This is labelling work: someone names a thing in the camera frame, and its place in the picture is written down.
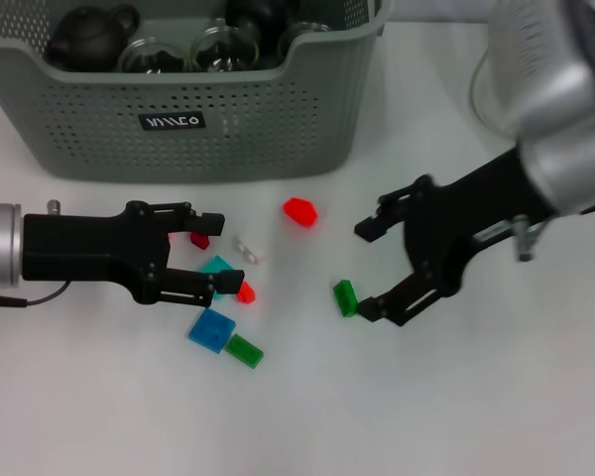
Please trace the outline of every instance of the gray plastic basket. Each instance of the gray plastic basket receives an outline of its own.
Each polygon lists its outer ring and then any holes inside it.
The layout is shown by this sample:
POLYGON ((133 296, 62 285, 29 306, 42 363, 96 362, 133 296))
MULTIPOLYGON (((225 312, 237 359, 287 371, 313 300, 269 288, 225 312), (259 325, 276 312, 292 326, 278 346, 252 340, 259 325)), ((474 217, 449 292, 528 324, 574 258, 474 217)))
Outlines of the gray plastic basket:
MULTIPOLYGON (((350 151, 377 36, 392 0, 302 0, 335 32, 298 37, 275 69, 123 74, 42 58, 70 9, 121 0, 0 0, 0 104, 40 163, 73 179, 199 182, 328 172, 350 151), (201 129, 146 131, 143 114, 200 111, 201 129)), ((135 38, 191 45, 222 11, 209 0, 136 0, 135 38)))

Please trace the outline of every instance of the teal block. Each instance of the teal block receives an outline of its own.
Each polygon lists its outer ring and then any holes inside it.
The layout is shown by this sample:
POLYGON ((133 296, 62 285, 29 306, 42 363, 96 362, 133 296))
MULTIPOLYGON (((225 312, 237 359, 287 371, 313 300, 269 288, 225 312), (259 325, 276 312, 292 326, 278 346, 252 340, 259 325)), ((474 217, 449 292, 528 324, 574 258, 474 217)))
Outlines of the teal block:
MULTIPOLYGON (((208 273, 210 275, 214 275, 220 273, 221 271, 233 271, 233 267, 223 260, 220 255, 214 256, 209 263, 207 263, 203 269, 201 270, 202 273, 208 273)), ((216 293, 214 295, 214 300, 221 300, 223 295, 216 293)))

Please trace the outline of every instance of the building block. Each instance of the building block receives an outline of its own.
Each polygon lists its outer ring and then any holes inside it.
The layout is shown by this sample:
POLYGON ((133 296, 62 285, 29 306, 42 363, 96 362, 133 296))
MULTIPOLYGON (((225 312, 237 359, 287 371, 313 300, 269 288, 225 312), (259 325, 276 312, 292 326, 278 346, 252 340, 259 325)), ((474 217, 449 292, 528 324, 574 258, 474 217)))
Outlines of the building block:
POLYGON ((283 210, 295 223, 306 228, 317 221, 317 210, 308 200, 294 197, 283 205, 283 210))
POLYGON ((236 295, 236 298, 245 304, 251 304, 254 300, 256 300, 256 292, 254 289, 247 283, 246 281, 243 282, 242 287, 240 288, 240 293, 236 295))
POLYGON ((264 261, 264 255, 248 241, 245 244, 245 240, 240 235, 234 236, 234 247, 252 265, 258 265, 264 261))
POLYGON ((188 337, 189 340, 219 354, 235 328, 236 322, 229 317, 206 309, 201 313, 188 337))
POLYGON ((247 364, 252 369, 255 369, 265 356, 265 353, 262 350, 247 342, 238 334, 234 334, 227 344, 227 352, 247 364))
MULTIPOLYGON (((200 271, 202 273, 208 273, 213 275, 216 273, 220 273, 221 271, 233 271, 233 268, 219 255, 216 255, 211 260, 209 260, 209 263, 207 263, 200 271)), ((221 300, 222 298, 223 295, 220 295, 219 293, 214 294, 215 300, 221 300)))
POLYGON ((192 231, 189 233, 189 241, 191 241, 192 245, 197 246, 203 251, 209 248, 209 237, 207 235, 201 235, 192 231))
POLYGON ((357 297, 355 296, 355 290, 350 281, 342 280, 334 288, 333 293, 335 294, 335 300, 341 315, 344 317, 352 317, 357 313, 357 297))

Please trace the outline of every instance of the glass cup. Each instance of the glass cup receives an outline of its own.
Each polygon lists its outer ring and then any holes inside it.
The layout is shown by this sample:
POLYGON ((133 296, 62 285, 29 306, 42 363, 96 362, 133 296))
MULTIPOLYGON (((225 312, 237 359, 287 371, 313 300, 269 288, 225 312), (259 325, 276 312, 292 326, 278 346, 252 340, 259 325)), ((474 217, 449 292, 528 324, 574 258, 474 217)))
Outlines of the glass cup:
POLYGON ((176 46, 158 42, 154 38, 137 40, 128 46, 119 64, 122 72, 159 74, 187 71, 184 53, 176 46))
POLYGON ((300 35, 304 35, 306 33, 325 33, 332 31, 332 28, 322 23, 293 23, 290 27, 287 28, 287 30, 283 33, 283 35, 280 37, 280 40, 278 41, 278 58, 280 58, 280 60, 284 60, 287 57, 287 53, 289 52, 291 43, 293 43, 294 40, 300 35))
POLYGON ((260 52, 243 30, 219 26, 205 31, 191 46, 194 71, 247 71, 256 67, 260 52))

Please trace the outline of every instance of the green block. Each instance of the green block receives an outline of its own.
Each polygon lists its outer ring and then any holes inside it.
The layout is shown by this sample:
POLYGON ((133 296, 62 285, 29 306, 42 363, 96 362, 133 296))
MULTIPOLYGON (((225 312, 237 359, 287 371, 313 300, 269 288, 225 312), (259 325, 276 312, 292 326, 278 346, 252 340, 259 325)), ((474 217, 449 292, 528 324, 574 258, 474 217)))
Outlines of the green block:
POLYGON ((335 300, 341 315, 344 317, 352 317, 357 313, 357 297, 355 296, 355 290, 350 281, 342 280, 335 288, 333 288, 335 294, 335 300))
POLYGON ((238 334, 234 334, 226 347, 227 352, 242 360, 252 369, 260 363, 265 353, 253 344, 250 344, 238 334))

